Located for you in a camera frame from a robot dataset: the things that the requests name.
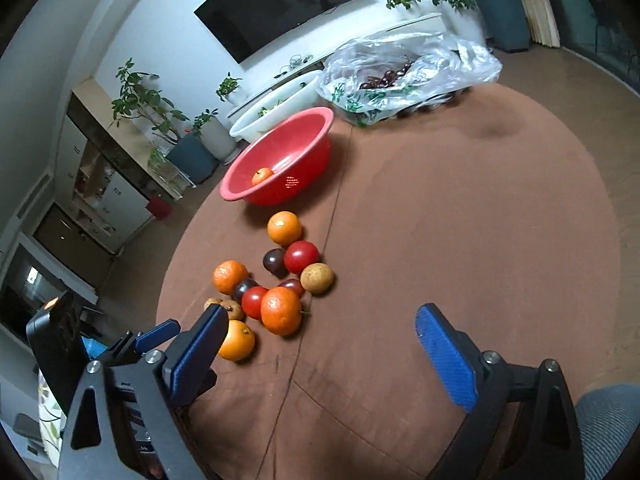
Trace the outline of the dark red grape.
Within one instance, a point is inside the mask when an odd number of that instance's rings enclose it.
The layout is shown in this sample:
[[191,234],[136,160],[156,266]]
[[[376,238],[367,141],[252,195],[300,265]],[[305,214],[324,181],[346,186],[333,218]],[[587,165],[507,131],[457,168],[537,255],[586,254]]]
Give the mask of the dark red grape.
[[288,278],[287,280],[280,282],[279,287],[292,290],[292,292],[295,292],[299,298],[303,298],[306,292],[302,283],[297,278]]

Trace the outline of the small orange mandarin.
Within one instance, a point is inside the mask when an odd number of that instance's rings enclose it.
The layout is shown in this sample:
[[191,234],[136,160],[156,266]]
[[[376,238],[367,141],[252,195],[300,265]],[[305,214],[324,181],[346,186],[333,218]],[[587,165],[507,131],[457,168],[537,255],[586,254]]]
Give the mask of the small orange mandarin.
[[252,182],[253,186],[260,185],[262,182],[264,182],[265,180],[268,180],[272,176],[273,176],[273,171],[271,168],[262,167],[257,169],[254,172],[252,180],[250,180],[250,182]]

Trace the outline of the brown pear-like fruit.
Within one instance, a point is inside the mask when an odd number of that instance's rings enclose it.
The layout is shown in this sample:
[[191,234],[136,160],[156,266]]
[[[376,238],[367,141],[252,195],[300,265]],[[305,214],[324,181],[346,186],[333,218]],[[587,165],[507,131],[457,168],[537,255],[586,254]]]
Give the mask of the brown pear-like fruit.
[[230,320],[244,320],[245,313],[242,307],[236,301],[232,299],[222,300],[220,305],[224,308],[224,310],[226,310],[228,318],[230,318]]

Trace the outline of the orange tangerine left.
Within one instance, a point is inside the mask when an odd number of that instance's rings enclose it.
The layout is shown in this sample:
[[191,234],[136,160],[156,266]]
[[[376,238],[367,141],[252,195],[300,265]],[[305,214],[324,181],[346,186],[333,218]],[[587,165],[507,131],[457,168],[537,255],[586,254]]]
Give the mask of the orange tangerine left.
[[218,292],[230,296],[243,280],[248,277],[248,270],[243,263],[226,260],[216,266],[212,281]]

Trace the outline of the red tomato front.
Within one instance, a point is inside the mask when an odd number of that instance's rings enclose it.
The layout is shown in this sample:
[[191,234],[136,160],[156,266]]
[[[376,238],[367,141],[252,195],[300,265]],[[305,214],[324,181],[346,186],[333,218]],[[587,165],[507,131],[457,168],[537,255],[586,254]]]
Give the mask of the red tomato front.
[[262,319],[262,298],[269,292],[264,286],[253,286],[244,292],[241,307],[249,318],[260,321]]

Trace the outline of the large orange tangerine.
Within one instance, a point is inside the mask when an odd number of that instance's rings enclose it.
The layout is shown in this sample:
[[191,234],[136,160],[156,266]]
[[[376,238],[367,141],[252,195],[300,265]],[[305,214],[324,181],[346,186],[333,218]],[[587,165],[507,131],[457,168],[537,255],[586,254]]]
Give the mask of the large orange tangerine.
[[296,292],[285,287],[269,289],[260,303],[260,319],[270,333],[290,336],[302,322],[302,305]]

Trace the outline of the dark plum right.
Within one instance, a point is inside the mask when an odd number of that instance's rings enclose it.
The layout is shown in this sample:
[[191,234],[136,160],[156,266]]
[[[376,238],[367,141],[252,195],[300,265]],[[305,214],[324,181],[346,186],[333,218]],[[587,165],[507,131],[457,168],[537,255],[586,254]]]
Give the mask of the dark plum right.
[[285,250],[281,247],[272,248],[262,257],[262,266],[277,278],[288,275],[288,269],[284,263]]

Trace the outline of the red tomato back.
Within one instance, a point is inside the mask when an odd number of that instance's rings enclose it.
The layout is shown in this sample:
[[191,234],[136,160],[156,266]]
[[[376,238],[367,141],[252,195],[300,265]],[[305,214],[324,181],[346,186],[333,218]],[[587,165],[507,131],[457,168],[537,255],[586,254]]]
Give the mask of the red tomato back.
[[286,270],[292,274],[299,275],[307,266],[320,261],[318,247],[306,240],[294,242],[284,253],[283,262]]

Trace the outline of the orange back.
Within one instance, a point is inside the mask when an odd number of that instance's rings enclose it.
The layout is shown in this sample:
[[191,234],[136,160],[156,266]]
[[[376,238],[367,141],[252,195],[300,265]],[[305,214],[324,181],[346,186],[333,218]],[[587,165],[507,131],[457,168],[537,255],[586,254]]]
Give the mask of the orange back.
[[303,236],[303,225],[291,211],[279,211],[268,221],[267,233],[273,243],[288,247]]

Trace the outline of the plant in white pot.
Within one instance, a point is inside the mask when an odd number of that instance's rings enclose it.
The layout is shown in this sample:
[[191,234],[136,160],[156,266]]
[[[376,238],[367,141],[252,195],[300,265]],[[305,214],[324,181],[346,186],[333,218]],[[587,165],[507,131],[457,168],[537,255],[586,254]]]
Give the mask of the plant in white pot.
[[212,154],[218,162],[229,165],[239,153],[238,144],[230,136],[228,130],[218,122],[218,110],[206,108],[198,114],[192,122],[192,133],[198,136],[206,150]]

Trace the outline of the small plant on cabinet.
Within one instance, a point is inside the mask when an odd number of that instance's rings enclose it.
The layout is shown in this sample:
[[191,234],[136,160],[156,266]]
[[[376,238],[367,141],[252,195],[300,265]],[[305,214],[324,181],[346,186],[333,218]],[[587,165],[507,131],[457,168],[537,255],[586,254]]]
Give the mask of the small plant on cabinet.
[[233,77],[231,73],[228,73],[216,90],[218,98],[233,106],[242,104],[247,99],[247,94],[242,88],[240,81],[240,77]]

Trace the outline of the white basin with greens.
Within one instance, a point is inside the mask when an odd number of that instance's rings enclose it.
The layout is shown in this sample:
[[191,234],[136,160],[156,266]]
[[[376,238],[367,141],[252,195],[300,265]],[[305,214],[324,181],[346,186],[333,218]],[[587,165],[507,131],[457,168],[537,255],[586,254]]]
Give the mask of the white basin with greens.
[[285,119],[316,106],[321,75],[321,70],[313,70],[268,93],[233,124],[230,136],[253,143]]

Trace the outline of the clear plastic bag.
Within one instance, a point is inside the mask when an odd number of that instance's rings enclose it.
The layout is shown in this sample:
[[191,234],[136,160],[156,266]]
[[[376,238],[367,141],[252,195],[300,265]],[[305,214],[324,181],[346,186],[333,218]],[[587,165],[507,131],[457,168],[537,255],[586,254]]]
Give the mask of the clear plastic bag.
[[[410,70],[393,87],[360,90],[367,76]],[[451,32],[386,32],[346,42],[324,62],[319,96],[360,127],[420,108],[438,107],[458,94],[499,79],[502,64],[486,47]]]

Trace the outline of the white tv cabinet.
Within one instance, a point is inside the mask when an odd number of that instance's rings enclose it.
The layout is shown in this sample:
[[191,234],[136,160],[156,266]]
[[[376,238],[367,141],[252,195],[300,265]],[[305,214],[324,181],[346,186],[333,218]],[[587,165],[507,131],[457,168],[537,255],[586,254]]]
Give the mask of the white tv cabinet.
[[385,120],[405,107],[435,102],[446,93],[435,56],[449,58],[448,29],[439,13],[380,26],[367,35],[316,52],[285,73],[272,70],[254,92],[232,108],[228,119],[234,138],[253,140],[266,129],[314,103],[334,107],[357,125]]

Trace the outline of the bushy plant white pot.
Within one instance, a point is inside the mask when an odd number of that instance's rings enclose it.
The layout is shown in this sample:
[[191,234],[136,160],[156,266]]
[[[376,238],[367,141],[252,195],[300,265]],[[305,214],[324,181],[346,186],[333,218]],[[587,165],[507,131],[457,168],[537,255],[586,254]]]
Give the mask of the bushy plant white pot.
[[417,18],[427,4],[440,15],[448,32],[486,46],[482,17],[475,0],[386,0],[386,8],[397,10],[404,18]]

